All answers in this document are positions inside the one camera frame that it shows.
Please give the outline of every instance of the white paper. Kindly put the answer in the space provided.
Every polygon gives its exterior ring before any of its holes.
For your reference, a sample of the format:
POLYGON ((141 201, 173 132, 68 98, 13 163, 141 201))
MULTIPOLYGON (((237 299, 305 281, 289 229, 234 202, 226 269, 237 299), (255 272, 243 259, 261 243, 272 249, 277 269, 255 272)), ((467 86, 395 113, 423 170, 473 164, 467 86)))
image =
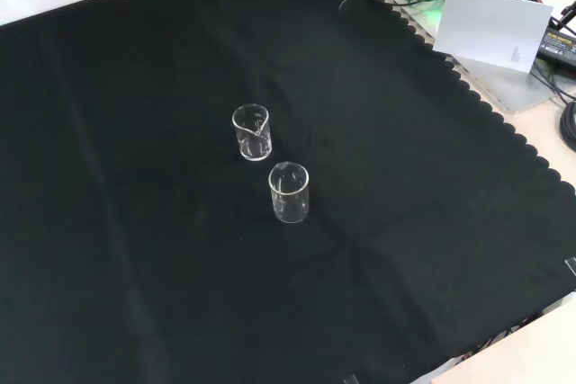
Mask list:
POLYGON ((445 0, 434 50, 529 72, 552 10, 527 0, 445 0))

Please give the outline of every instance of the table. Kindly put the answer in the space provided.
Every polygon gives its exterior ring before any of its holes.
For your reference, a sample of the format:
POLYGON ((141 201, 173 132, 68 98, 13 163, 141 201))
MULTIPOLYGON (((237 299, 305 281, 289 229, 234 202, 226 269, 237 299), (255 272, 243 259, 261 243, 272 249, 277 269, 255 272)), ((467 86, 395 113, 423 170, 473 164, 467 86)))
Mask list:
POLYGON ((576 301, 519 329, 431 381, 431 384, 574 382, 576 301))
POLYGON ((573 290, 573 189, 397 17, 341 2, 91 0, 3 28, 4 375, 405 383, 573 290), (246 102, 271 114, 259 164, 246 102), (282 160, 311 178, 294 227, 282 160))

